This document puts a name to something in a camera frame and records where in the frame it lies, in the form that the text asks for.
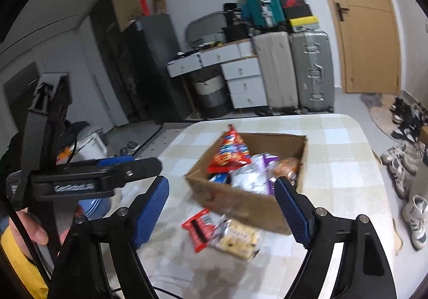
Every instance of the door handle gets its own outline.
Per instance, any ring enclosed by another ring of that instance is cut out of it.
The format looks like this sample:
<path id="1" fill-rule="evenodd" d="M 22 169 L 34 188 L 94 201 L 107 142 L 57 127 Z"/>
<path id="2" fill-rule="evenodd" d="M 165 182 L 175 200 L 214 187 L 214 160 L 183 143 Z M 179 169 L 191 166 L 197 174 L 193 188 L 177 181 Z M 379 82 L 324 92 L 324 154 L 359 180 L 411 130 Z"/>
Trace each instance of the door handle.
<path id="1" fill-rule="evenodd" d="M 337 8 L 337 13 L 339 14 L 339 19 L 340 21 L 345 21 L 345 19 L 343 18 L 343 12 L 348 12 L 349 8 L 342 8 L 340 3 L 336 2 L 336 8 Z"/>

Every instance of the gray suitcase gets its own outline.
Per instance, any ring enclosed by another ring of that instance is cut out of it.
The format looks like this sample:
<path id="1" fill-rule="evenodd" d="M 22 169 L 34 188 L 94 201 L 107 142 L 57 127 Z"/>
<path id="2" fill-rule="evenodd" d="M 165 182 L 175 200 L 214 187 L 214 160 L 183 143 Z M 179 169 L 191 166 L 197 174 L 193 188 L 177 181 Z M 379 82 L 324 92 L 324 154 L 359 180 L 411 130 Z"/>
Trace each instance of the gray suitcase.
<path id="1" fill-rule="evenodd" d="M 333 61 L 327 33 L 293 33 L 290 45 L 303 113 L 308 110 L 334 112 Z"/>
<path id="2" fill-rule="evenodd" d="M 297 85 L 287 32 L 253 37 L 270 108 L 297 107 Z"/>

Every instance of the yellow sleeve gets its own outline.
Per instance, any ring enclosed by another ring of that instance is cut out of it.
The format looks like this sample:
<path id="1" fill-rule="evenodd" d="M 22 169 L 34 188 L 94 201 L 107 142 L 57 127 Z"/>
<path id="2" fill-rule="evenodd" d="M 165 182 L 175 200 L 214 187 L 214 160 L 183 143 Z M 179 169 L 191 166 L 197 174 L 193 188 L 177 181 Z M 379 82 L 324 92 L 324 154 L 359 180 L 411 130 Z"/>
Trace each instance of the yellow sleeve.
<path id="1" fill-rule="evenodd" d="M 1 246 L 21 282 L 35 299 L 46 299 L 48 288 L 37 268 L 24 256 L 13 238 L 10 228 L 1 237 Z"/>

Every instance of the white drawer cabinet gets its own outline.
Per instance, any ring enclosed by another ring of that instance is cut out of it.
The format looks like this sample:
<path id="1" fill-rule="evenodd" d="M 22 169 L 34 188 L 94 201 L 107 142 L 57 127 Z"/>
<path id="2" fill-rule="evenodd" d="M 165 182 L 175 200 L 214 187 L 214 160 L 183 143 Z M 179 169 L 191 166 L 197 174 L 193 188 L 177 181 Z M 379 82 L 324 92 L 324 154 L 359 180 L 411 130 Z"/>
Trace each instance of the white drawer cabinet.
<path id="1" fill-rule="evenodd" d="M 232 99 L 233 107 L 235 109 L 268 105 L 264 88 L 253 92 L 230 94 L 230 98 Z"/>
<path id="2" fill-rule="evenodd" d="M 190 55 L 166 65 L 166 69 L 168 70 L 171 78 L 191 71 L 196 71 L 201 68 L 202 66 L 199 54 Z"/>
<path id="3" fill-rule="evenodd" d="M 245 41 L 244 43 L 239 43 L 238 47 L 239 47 L 239 54 L 241 57 L 251 57 L 254 55 L 251 41 Z"/>
<path id="4" fill-rule="evenodd" d="M 261 75 L 231 79 L 227 81 L 227 85 L 231 94 L 239 94 L 241 92 L 257 92 L 258 90 L 265 90 L 265 85 L 263 83 L 263 78 Z"/>
<path id="5" fill-rule="evenodd" d="M 201 52 L 200 55 L 202 67 L 240 59 L 240 53 L 237 44 L 225 45 L 224 47 Z"/>
<path id="6" fill-rule="evenodd" d="M 226 80 L 262 74 L 257 57 L 224 63 L 221 70 Z"/>

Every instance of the red snack bag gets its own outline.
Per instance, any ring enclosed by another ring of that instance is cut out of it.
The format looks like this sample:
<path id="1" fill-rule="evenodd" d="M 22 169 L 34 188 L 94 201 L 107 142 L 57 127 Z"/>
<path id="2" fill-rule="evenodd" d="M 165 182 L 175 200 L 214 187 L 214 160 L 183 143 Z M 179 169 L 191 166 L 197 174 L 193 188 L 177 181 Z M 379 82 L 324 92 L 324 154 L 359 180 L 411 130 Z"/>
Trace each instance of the red snack bag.
<path id="1" fill-rule="evenodd" d="M 247 145 L 235 127 L 229 124 L 229 131 L 225 133 L 221 147 L 208 167 L 208 173 L 230 172 L 249 163 L 251 157 Z"/>
<path id="2" fill-rule="evenodd" d="M 196 253 L 208 246 L 215 229 L 209 213 L 208 209 L 203 209 L 181 225 L 189 232 Z"/>

